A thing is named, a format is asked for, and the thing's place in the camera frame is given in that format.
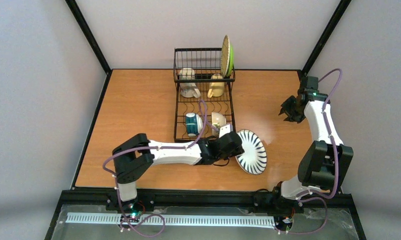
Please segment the yellow mug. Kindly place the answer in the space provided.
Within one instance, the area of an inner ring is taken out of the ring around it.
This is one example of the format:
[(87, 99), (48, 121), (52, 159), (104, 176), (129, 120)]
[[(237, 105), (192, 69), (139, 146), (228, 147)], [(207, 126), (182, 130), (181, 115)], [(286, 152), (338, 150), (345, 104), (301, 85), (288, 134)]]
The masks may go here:
[[(211, 80), (222, 80), (223, 77), (220, 73), (215, 73), (211, 76)], [(225, 90), (225, 82), (219, 82), (219, 81), (212, 81), (209, 84), (209, 90), (207, 92), (207, 97), (208, 98), (217, 98), (221, 97), (224, 94)]]

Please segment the white black striped plate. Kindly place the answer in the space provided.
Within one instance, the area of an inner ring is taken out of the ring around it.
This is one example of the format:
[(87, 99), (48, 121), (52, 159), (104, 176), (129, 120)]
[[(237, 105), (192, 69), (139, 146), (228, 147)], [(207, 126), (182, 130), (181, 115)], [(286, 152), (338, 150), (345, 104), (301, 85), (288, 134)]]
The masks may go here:
[(267, 167), (267, 152), (257, 134), (248, 129), (237, 132), (244, 153), (236, 156), (238, 165), (248, 174), (260, 175)]

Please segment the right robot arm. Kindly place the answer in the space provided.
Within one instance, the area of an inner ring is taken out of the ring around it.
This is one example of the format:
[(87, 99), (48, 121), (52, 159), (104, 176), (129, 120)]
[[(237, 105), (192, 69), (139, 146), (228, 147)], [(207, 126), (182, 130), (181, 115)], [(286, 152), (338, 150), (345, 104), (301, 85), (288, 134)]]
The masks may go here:
[(331, 116), (329, 95), (319, 92), (319, 79), (304, 76), (297, 96), (281, 104), (285, 121), (301, 123), (307, 120), (312, 143), (299, 163), (297, 175), (283, 181), (280, 194), (289, 200), (306, 195), (333, 198), (342, 184), (353, 158), (353, 149), (338, 136)]

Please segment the white floral mug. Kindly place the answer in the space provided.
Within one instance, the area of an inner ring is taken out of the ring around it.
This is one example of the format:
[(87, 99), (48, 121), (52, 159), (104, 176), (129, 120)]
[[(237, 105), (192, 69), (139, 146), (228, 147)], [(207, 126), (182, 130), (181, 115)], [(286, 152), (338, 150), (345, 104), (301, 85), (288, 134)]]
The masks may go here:
[[(182, 68), (179, 73), (179, 80), (195, 80), (195, 70), (192, 68)], [(181, 82), (179, 84), (180, 95), (184, 98), (200, 98), (201, 92), (195, 82)]]

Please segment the white bowl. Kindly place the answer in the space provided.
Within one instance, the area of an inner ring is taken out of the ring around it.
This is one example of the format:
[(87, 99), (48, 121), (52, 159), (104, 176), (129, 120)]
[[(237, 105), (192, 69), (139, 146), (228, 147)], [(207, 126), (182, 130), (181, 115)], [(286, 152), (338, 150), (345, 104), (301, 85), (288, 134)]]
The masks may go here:
[(211, 125), (212, 125), (212, 135), (218, 137), (220, 134), (221, 127), (227, 124), (227, 119), (224, 115), (219, 112), (211, 113)]

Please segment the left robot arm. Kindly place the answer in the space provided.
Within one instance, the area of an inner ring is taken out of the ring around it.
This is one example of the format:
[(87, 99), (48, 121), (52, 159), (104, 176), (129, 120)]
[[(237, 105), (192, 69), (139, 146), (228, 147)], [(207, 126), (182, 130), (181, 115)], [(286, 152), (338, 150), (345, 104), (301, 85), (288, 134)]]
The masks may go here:
[(112, 151), (119, 199), (137, 198), (136, 181), (151, 167), (164, 164), (212, 165), (244, 153), (242, 139), (230, 131), (219, 138), (200, 138), (183, 143), (149, 140), (139, 133)]

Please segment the dark teal spotted bowl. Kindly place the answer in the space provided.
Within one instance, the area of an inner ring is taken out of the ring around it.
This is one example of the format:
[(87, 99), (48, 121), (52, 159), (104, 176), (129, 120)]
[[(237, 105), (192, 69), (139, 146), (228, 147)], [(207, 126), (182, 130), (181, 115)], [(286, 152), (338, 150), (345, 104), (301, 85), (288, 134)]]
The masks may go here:
[(202, 118), (194, 112), (185, 115), (186, 133), (190, 138), (197, 137), (203, 129)]

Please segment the black wire dish rack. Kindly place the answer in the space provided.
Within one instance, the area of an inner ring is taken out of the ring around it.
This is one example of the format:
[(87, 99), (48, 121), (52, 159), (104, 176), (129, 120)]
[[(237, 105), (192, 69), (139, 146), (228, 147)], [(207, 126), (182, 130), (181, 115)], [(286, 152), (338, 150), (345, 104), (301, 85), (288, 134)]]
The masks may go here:
[[(173, 139), (177, 143), (193, 141), (196, 137), (187, 135), (185, 116), (195, 113), (200, 117), (207, 116), (207, 125), (202, 137), (212, 137), (211, 114), (217, 112), (225, 116), (226, 122), (235, 126), (235, 114), (232, 87), (236, 78), (233, 72), (230, 77), (211, 80), (213, 74), (221, 74), (221, 48), (175, 48), (173, 55), (173, 79), (176, 88), (175, 117)], [(195, 80), (179, 80), (179, 71), (191, 68), (195, 71)], [(186, 98), (180, 94), (180, 83), (196, 83), (201, 96)], [(224, 93), (220, 97), (208, 98), (210, 82), (225, 82)]]

